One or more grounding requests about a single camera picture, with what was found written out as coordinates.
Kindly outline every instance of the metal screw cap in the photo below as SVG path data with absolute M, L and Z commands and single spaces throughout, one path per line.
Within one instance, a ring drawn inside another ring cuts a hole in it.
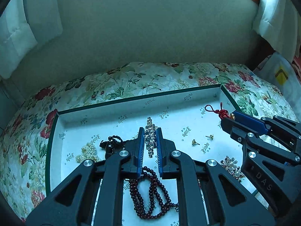
M 207 161 L 207 162 L 208 162 L 208 165 L 209 165 L 210 167 L 215 167 L 216 164 L 217 164 L 217 162 L 216 162 L 215 160 L 209 160 L 209 161 Z
M 178 151 L 178 150 L 174 150 L 173 152 L 171 152 L 171 155 L 174 156 L 174 157 L 178 157 L 181 155 L 181 152 Z
M 249 152 L 249 157 L 255 158 L 256 157 L 256 153 L 253 152 L 253 151 Z
M 127 156 L 128 155 L 128 151 L 127 150 L 122 150 L 119 152 L 120 156 Z
M 91 166 L 93 164 L 93 161 L 92 160 L 85 160 L 84 161 L 84 166 L 86 166 L 86 167 L 89 167 L 89 166 Z

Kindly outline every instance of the black bead bracelet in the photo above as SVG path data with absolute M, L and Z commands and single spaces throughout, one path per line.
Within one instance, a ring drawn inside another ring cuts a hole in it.
M 175 207 L 175 209 L 177 210 L 177 208 L 179 207 L 178 203 L 174 204 L 171 203 L 171 199 L 168 195 L 168 191 L 166 190 L 166 188 L 164 187 L 164 185 L 159 181 L 159 179 L 157 178 L 156 173 L 149 169 L 148 167 L 143 167 L 143 170 L 146 172 L 141 173 L 141 177 L 136 179 L 136 180 L 130 180 L 130 195 L 131 198 L 133 200 L 134 203 L 134 210 L 137 213 L 137 216 L 139 216 L 141 219 L 156 219 L 156 218 L 160 218 L 162 216 L 164 216 L 167 211 L 170 210 L 170 208 Z M 150 188 L 148 191 L 149 194 L 149 198 L 150 198 L 150 208 L 148 210 L 148 212 L 145 211 L 144 209 L 144 203 L 143 203 L 143 199 L 141 194 L 138 191 L 138 183 L 142 180 L 148 179 L 150 180 Z M 163 200 L 161 199 L 160 194 L 158 193 L 157 187 L 159 187 L 162 192 L 164 193 L 164 197 L 166 199 L 166 203 L 163 204 Z M 151 214 L 153 213 L 153 210 L 155 208 L 155 201 L 154 201 L 154 197 L 156 197 L 156 199 L 159 202 L 159 205 L 161 207 L 161 212 L 158 213 L 156 216 L 151 216 Z

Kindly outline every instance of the yellow label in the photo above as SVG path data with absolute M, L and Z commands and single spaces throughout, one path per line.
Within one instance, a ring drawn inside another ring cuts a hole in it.
M 279 70 L 275 74 L 275 78 L 280 85 L 283 85 L 288 80 L 288 74 L 284 69 L 280 66 Z

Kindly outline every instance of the white box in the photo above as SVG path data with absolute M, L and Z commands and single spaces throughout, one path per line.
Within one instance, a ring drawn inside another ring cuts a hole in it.
M 97 155 L 104 159 L 105 151 L 99 143 L 109 136 L 118 135 L 123 140 L 134 139 L 139 127 L 146 126 L 147 117 L 153 124 L 162 128 L 163 138 L 172 140 L 176 148 L 190 155 L 192 159 L 205 162 L 214 159 L 218 162 L 228 155 L 242 164 L 242 145 L 230 138 L 220 127 L 220 118 L 213 112 L 207 112 L 204 107 L 212 105 L 213 109 L 240 111 L 235 101 L 221 85 L 196 87 L 139 97 L 119 99 L 100 104 L 84 106 L 58 112 L 49 138 L 49 152 L 46 160 L 46 193 L 52 191 L 78 165 L 75 156 L 82 154 L 81 148 L 87 142 L 93 142 Z M 213 140 L 206 136 L 214 135 Z M 200 145 L 192 146 L 195 139 Z M 153 169 L 157 175 L 157 150 L 152 158 L 148 157 L 144 147 L 143 166 Z M 173 203 L 178 202 L 176 180 L 161 180 L 169 192 Z M 154 221 L 141 220 L 133 210 L 134 205 L 129 193 L 128 182 L 124 182 L 122 224 L 150 225 Z M 242 184 L 251 192 L 255 187 L 247 178 Z M 148 204 L 149 182 L 139 184 L 139 191 Z M 159 225 L 176 225 L 178 213 L 171 209 L 164 217 L 157 219 Z

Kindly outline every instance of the red tassel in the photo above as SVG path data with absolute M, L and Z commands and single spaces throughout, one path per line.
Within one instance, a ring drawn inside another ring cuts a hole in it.
M 220 110 L 214 110 L 211 105 L 206 105 L 205 110 L 208 111 L 208 112 L 214 112 L 216 114 L 219 114 L 219 118 L 221 118 L 221 119 L 224 119 L 225 117 L 230 118 L 229 112 L 227 110 L 223 110 L 222 105 L 223 105 L 223 103 L 221 102 L 221 109 Z

